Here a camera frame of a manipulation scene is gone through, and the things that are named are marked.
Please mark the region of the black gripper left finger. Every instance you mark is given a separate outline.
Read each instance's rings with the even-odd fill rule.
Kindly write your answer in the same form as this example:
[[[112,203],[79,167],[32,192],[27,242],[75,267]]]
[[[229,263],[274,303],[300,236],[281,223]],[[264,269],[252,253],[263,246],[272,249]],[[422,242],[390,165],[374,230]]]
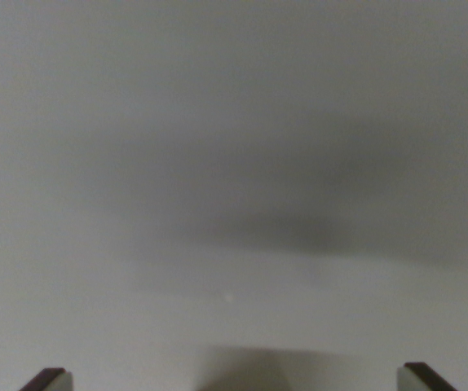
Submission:
[[[20,391],[73,391],[73,374],[61,367],[44,368]]]

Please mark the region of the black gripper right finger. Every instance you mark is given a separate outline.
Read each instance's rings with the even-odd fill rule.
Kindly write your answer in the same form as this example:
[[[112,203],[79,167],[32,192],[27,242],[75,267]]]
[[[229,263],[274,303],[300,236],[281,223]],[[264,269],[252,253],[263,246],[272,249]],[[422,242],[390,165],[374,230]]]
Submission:
[[[396,372],[397,391],[457,391],[425,362],[407,362]]]

